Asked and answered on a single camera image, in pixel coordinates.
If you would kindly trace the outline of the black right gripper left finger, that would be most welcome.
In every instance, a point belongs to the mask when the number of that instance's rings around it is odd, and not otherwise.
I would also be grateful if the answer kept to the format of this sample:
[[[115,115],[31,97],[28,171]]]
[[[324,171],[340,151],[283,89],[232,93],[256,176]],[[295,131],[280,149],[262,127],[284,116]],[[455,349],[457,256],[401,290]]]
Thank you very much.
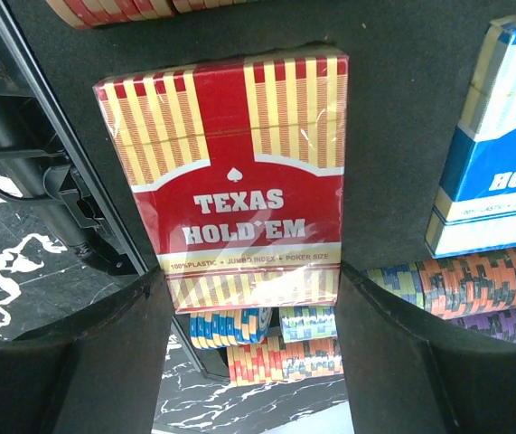
[[[0,433],[148,433],[174,306],[155,268],[58,321],[0,341]]]

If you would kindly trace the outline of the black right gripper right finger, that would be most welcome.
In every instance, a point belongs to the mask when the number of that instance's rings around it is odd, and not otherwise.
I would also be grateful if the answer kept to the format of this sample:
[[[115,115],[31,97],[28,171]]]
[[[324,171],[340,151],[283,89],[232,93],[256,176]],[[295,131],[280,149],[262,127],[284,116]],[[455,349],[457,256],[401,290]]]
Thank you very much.
[[[336,324],[357,433],[516,433],[516,344],[462,329],[341,265]]]

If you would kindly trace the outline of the black poker chip case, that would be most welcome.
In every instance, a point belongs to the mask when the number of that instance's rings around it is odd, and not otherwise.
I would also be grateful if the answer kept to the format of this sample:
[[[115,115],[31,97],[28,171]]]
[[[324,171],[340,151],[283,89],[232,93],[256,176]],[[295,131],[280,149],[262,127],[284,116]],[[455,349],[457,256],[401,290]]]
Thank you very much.
[[[94,86],[137,72],[328,45],[349,58],[340,275],[343,263],[362,274],[493,251],[436,258],[425,235],[485,32],[490,21],[511,15],[516,1],[267,1],[76,29],[46,1],[0,1],[1,44],[42,108],[37,118],[9,113],[18,132],[0,147],[0,161],[21,167],[18,179],[33,190],[23,203],[55,209],[61,239],[99,268],[113,272],[116,264],[99,250],[98,221],[85,216],[84,195],[61,191],[69,179],[86,184],[138,278],[155,268],[164,273]],[[301,306],[334,306],[336,324],[338,291],[330,305]],[[174,317],[190,321],[192,313],[174,308]]]

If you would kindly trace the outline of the blue white card deck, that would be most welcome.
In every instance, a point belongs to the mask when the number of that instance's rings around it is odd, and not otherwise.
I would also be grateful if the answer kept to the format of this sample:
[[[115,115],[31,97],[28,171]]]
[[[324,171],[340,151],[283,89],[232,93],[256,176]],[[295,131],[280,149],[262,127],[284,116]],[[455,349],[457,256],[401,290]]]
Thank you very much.
[[[425,240],[436,258],[516,247],[516,15],[485,32]]]

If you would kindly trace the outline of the red yellow card deck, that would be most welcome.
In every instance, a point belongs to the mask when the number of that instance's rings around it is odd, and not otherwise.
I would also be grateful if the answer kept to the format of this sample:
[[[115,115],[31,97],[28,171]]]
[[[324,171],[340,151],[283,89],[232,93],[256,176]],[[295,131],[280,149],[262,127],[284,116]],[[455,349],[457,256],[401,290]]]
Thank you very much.
[[[348,78],[308,45],[94,86],[177,312],[335,301]]]

